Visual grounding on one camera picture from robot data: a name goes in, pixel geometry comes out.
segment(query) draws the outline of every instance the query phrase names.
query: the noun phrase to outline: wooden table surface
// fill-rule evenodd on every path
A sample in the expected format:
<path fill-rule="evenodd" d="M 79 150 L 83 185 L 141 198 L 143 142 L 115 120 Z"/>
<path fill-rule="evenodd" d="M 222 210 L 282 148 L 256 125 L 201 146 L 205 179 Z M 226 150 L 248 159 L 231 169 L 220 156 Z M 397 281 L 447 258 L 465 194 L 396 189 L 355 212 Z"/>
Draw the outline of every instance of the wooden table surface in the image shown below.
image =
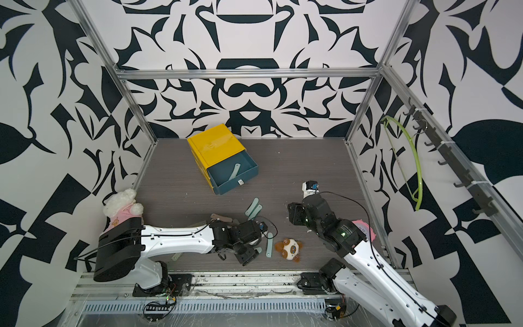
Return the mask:
<path fill-rule="evenodd" d="M 244 212 L 255 197 L 263 206 L 260 215 L 278 228 L 274 242 L 293 238 L 303 242 L 300 262 L 283 259 L 273 249 L 272 258 L 263 252 L 243 267 L 236 257 L 222 261 L 216 254 L 184 253 L 175 270 L 317 270 L 337 257 L 307 228 L 288 220 L 287 204 L 300 202 L 301 184 L 315 180 L 320 191 L 332 191 L 359 201 L 363 194 L 342 139 L 241 139 L 249 155 L 259 166 L 259 175 L 225 195 L 214 195 L 196 166 L 184 139 L 160 139 L 138 190 L 137 201 L 144 205 L 144 221 L 157 227 L 187 227 L 210 219 L 212 213 L 246 221 Z M 322 194 L 338 218 L 367 222 L 365 212 L 355 203 L 331 194 Z M 380 249 L 379 240 L 373 242 Z"/>

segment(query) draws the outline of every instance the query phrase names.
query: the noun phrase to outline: black cable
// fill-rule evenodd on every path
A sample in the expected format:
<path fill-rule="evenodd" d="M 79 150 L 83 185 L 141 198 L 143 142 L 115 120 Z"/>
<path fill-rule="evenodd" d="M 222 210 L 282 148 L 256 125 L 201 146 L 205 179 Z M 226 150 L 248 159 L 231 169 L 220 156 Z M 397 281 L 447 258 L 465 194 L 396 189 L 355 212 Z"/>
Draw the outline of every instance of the black cable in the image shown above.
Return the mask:
<path fill-rule="evenodd" d="M 267 217 L 264 217 L 264 216 L 256 216 L 256 218 L 262 218 L 262 219 L 265 219 L 267 220 L 268 222 L 270 222 L 270 224 L 274 227 L 274 229 L 276 230 L 276 234 L 274 234 L 271 238 L 267 238 L 268 240 L 272 240 L 273 238 L 276 237 L 276 235 L 278 235 L 278 228 L 276 227 L 276 225 Z"/>
<path fill-rule="evenodd" d="M 330 309 L 330 308 L 335 308 L 335 307 L 327 307 L 327 308 L 325 308 L 325 311 L 324 311 L 324 314 L 325 314 L 325 315 L 327 315 L 327 311 L 328 311 L 328 309 Z M 350 317 L 351 315 L 355 314 L 356 311 L 358 311 L 358 309 L 359 309 L 359 303 L 358 303 L 358 305 L 356 306 L 356 308 L 354 309 L 353 312 L 344 315 L 342 318 Z"/>
<path fill-rule="evenodd" d="M 209 224 L 205 225 L 202 229 L 200 229 L 200 230 L 197 231 L 196 233 L 201 232 L 201 231 L 204 230 L 205 227 L 207 227 L 207 226 L 209 226 Z M 192 236 L 192 235 L 193 235 L 193 234 L 184 234 L 184 235 L 156 235 L 156 236 Z M 148 237 L 148 236 L 150 236 L 150 235 L 130 236 L 130 237 L 127 237 L 127 238 L 114 240 L 114 241 L 112 241 L 112 242 L 109 242 L 109 243 L 107 243 L 107 244 L 104 244 L 104 245 L 102 245 L 102 246 L 99 246 L 99 247 L 97 247 L 96 249 L 91 250 L 91 251 L 89 251 L 89 252 L 87 252 L 87 253 L 85 253 L 85 254 L 82 254 L 82 255 L 79 255 L 79 256 L 77 256 L 77 257 L 74 257 L 73 260 L 78 260 L 78 258 L 84 257 L 84 256 L 86 256 L 86 255 L 90 255 L 91 253 L 93 253 L 93 252 L 95 252 L 95 251 L 98 251 L 98 250 L 101 249 L 102 247 L 107 246 L 107 245 L 109 245 L 109 244 L 113 244 L 113 243 L 120 242 L 120 241 L 123 241 L 123 240 L 134 239 L 134 238 L 138 238 L 138 237 L 143 237 L 143 238 L 144 238 L 144 237 Z"/>
<path fill-rule="evenodd" d="M 343 318 L 345 318 L 345 317 L 350 317 L 351 315 L 355 314 L 356 311 L 358 311 L 358 309 L 359 309 L 359 303 L 358 303 L 358 306 L 354 309 L 353 312 L 349 313 L 348 315 L 343 316 Z"/>
<path fill-rule="evenodd" d="M 202 229 L 200 229 L 199 231 L 196 231 L 196 232 L 191 233 L 191 234 L 183 234 L 183 235 L 165 235 L 165 234 L 158 234 L 158 235 L 156 235 L 156 234 L 155 234 L 154 236 L 155 236 L 155 237 L 156 237 L 156 236 L 158 236 L 158 237 L 160 237 L 160 236 L 193 236 L 194 234 L 199 233 L 199 232 L 201 232 L 202 230 L 204 230 L 205 227 L 207 227 L 208 225 L 210 225 L 210 224 L 205 225 L 205 226 L 204 226 Z M 142 235 L 143 238 L 150 237 L 150 236 L 151 236 L 151 235 Z"/>
<path fill-rule="evenodd" d="M 145 308 L 146 307 L 170 307 L 170 310 L 168 313 L 164 314 L 163 316 L 161 316 L 160 318 L 156 319 L 155 321 L 159 321 L 161 319 L 164 319 L 165 317 L 167 317 L 174 309 L 174 306 L 176 305 L 176 297 L 174 297 L 174 302 L 173 303 L 168 303 L 167 301 L 165 301 L 165 304 L 161 304 L 160 302 L 158 301 L 152 301 L 152 302 L 149 302 L 147 303 L 146 305 L 143 306 L 143 309 L 142 309 L 142 316 L 144 317 L 144 319 L 147 319 L 145 317 Z"/>
<path fill-rule="evenodd" d="M 96 264 L 96 262 L 91 261 L 91 260 L 86 260 L 86 259 L 74 259 L 74 260 L 77 260 L 77 261 L 83 261 L 83 262 L 90 262 L 90 263 L 92 263 L 92 264 Z"/>
<path fill-rule="evenodd" d="M 92 252 L 98 251 L 98 250 L 101 249 L 102 247 L 107 246 L 107 245 L 109 245 L 109 244 L 113 244 L 113 243 L 120 242 L 120 241 L 123 241 L 123 240 L 128 240 L 128 239 L 135 239 L 135 238 L 138 238 L 138 237 L 139 237 L 139 236 L 130 236 L 130 237 L 128 237 L 128 238 L 123 238 L 123 239 L 114 240 L 114 241 L 112 241 L 112 242 L 109 242 L 109 243 L 107 243 L 107 244 L 104 244 L 104 245 L 102 245 L 102 246 L 99 246 L 99 247 L 97 247 L 96 249 L 87 252 L 86 254 L 82 254 L 82 255 L 79 255 L 79 256 L 77 256 L 77 257 L 74 257 L 73 260 L 78 260 L 78 258 L 84 257 L 84 256 L 86 256 L 86 255 L 90 255 Z"/>
<path fill-rule="evenodd" d="M 357 205 L 359 205 L 361 208 L 363 208 L 363 210 L 365 211 L 365 214 L 367 214 L 367 221 L 369 222 L 369 229 L 371 229 L 371 220 L 370 220 L 370 215 L 368 213 L 368 211 L 366 210 L 366 208 L 361 204 L 359 203 L 358 201 L 356 200 L 353 200 L 351 198 L 348 198 L 346 196 L 343 196 L 343 195 L 340 195 L 338 193 L 334 193 L 334 192 L 329 192 L 329 191 L 323 191 L 323 192 L 320 192 L 321 193 L 330 193 L 330 194 L 334 194 L 334 195 L 337 195 L 339 197 L 342 197 L 342 198 L 345 198 L 347 200 L 351 200 L 352 202 L 356 203 Z M 403 289 L 403 287 L 401 287 L 394 279 L 392 279 L 391 276 L 389 276 L 389 274 L 387 274 L 387 272 L 385 271 L 385 269 L 383 269 L 382 267 L 382 263 L 380 263 L 378 261 L 378 258 L 376 258 L 376 255 L 374 254 L 374 247 L 372 246 L 372 237 L 370 237 L 370 230 L 369 230 L 369 243 L 370 243 L 370 249 L 372 251 L 372 256 L 374 257 L 374 260 L 376 260 L 376 263 L 378 264 L 378 267 L 379 269 L 385 274 L 385 276 L 387 276 L 394 284 L 396 284 L 396 286 L 398 286 L 398 288 L 400 290 L 402 290 L 405 294 L 407 294 L 407 296 L 419 307 L 419 309 L 426 313 L 429 317 L 431 317 L 432 319 L 436 320 L 437 322 L 439 322 L 441 325 L 445 326 L 445 327 L 451 327 L 449 325 L 447 325 L 446 323 L 443 323 L 441 322 L 440 320 L 438 320 L 436 317 L 434 317 L 433 315 L 431 315 L 430 313 L 428 313 L 427 311 L 427 308 L 425 308 L 424 306 L 420 305 L 406 290 Z"/>

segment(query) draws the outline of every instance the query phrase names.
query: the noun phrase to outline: blue drawer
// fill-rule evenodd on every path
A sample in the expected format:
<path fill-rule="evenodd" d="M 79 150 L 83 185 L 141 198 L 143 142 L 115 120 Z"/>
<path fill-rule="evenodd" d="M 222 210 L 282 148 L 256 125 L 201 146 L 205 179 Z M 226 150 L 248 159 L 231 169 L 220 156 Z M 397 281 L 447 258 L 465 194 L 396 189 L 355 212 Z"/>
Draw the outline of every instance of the blue drawer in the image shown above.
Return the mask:
<path fill-rule="evenodd" d="M 240 170 L 235 178 L 229 180 L 234 170 L 234 165 L 239 163 Z M 222 195 L 231 189 L 239 186 L 238 181 L 241 179 L 244 183 L 258 175 L 258 165 L 254 162 L 247 151 L 243 150 L 227 159 L 207 168 L 207 173 L 211 179 L 214 194 Z"/>

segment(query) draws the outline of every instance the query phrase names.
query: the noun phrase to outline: yellow drawer cabinet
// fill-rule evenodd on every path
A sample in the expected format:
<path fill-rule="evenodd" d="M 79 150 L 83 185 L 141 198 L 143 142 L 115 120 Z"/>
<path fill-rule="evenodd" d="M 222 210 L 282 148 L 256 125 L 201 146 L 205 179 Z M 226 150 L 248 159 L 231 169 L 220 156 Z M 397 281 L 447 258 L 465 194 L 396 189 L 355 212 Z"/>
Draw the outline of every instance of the yellow drawer cabinet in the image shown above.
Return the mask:
<path fill-rule="evenodd" d="M 198 168 L 217 195 L 258 175 L 258 165 L 224 124 L 190 137 L 188 141 Z"/>

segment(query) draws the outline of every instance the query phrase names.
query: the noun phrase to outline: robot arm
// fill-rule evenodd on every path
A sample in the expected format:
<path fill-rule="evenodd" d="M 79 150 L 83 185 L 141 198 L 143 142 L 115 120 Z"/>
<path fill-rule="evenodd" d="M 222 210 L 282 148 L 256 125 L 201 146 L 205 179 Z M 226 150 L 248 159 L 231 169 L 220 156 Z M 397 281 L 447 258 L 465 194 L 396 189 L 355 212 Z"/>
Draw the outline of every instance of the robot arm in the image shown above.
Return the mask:
<path fill-rule="evenodd" d="M 243 265 L 258 256 L 253 244 L 267 231 L 263 221 L 248 220 L 237 226 L 216 220 L 192 228 L 159 228 L 142 225 L 140 217 L 129 218 L 102 234 L 98 240 L 95 281 L 127 276 L 149 294 L 163 292 L 167 267 L 150 258 L 181 252 L 217 253 L 222 260 L 233 253 Z"/>
<path fill-rule="evenodd" d="M 330 251 L 360 271 L 375 288 L 362 283 L 339 262 L 329 262 L 320 269 L 327 284 L 355 299 L 387 326 L 452 326 L 456 320 L 452 310 L 422 296 L 379 255 L 365 233 L 351 221 L 337 219 L 317 192 L 316 182 L 304 184 L 306 189 L 314 187 L 314 192 L 304 191 L 303 203 L 288 205 L 290 222 L 316 232 Z"/>

